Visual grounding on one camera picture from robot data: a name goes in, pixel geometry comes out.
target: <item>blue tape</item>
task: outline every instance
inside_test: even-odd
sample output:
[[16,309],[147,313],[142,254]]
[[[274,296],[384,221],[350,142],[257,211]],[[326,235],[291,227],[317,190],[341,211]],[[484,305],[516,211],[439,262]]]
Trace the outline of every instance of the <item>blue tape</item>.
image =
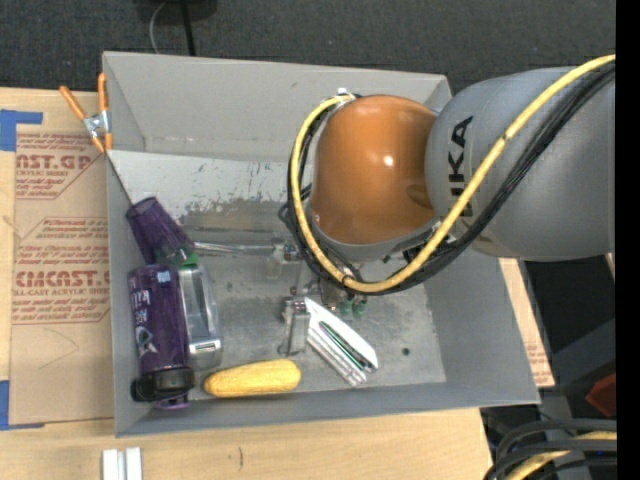
[[18,124],[42,124],[42,112],[0,110],[0,151],[16,150]]
[[9,381],[0,381],[0,430],[9,430]]

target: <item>purple bottle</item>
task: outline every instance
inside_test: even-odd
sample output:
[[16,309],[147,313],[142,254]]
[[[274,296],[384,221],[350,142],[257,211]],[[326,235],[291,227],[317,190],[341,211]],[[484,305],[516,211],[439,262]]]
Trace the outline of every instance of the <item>purple bottle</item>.
[[161,409],[184,407],[195,379],[178,271],[173,265],[140,267],[129,272],[128,286],[140,367],[131,394]]
[[127,211],[127,220],[145,263],[181,266],[195,246],[155,197],[138,201]]

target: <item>yellow corn toy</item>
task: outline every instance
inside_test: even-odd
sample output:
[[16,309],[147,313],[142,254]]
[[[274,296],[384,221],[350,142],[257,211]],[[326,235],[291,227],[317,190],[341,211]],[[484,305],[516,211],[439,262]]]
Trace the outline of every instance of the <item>yellow corn toy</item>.
[[272,395],[293,391],[302,372],[289,359],[275,359],[216,372],[204,382],[204,390],[218,398]]

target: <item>orange object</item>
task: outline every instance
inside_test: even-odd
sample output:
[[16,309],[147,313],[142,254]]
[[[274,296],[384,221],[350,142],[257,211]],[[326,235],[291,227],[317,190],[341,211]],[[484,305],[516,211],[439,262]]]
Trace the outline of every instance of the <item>orange object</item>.
[[[107,93],[107,77],[104,73],[100,73],[98,76],[98,98],[100,105],[100,112],[106,112],[109,110],[109,94]],[[104,143],[107,149],[111,149],[113,145],[113,135],[111,132],[104,134]]]
[[607,418],[615,416],[616,374],[612,373],[596,382],[585,399]]
[[106,123],[107,118],[105,117],[105,114],[109,110],[109,98],[107,95],[107,82],[106,82],[106,77],[104,73],[101,73],[100,76],[98,76],[98,99],[99,99],[100,114],[96,116],[87,115],[87,113],[84,111],[84,109],[80,105],[80,102],[76,99],[76,97],[73,95],[73,93],[69,90],[67,86],[61,85],[59,90],[60,90],[60,94],[62,94],[62,97],[68,103],[71,111],[76,115],[78,119],[83,121],[87,126],[87,129],[91,133],[91,142],[93,142],[93,145],[96,148],[98,148],[100,153],[104,153],[105,147],[106,149],[111,149],[113,145],[113,136],[111,135],[111,133],[109,131],[104,132],[105,144],[103,145],[99,139],[100,135],[96,131],[96,129],[100,128],[101,126],[107,126],[107,123]]
[[311,216],[331,239],[369,245],[398,239],[434,216],[424,157],[435,114],[397,96],[340,107],[318,140]]

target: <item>black carpet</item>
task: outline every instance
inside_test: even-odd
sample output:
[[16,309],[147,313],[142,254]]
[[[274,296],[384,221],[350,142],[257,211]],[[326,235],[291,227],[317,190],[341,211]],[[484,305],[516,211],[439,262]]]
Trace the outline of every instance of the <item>black carpet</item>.
[[[616,0],[204,0],[198,55],[443,73],[454,92],[615,51]],[[104,50],[152,52],[155,0],[0,0],[0,85],[95,89]],[[180,8],[162,52],[186,54]]]

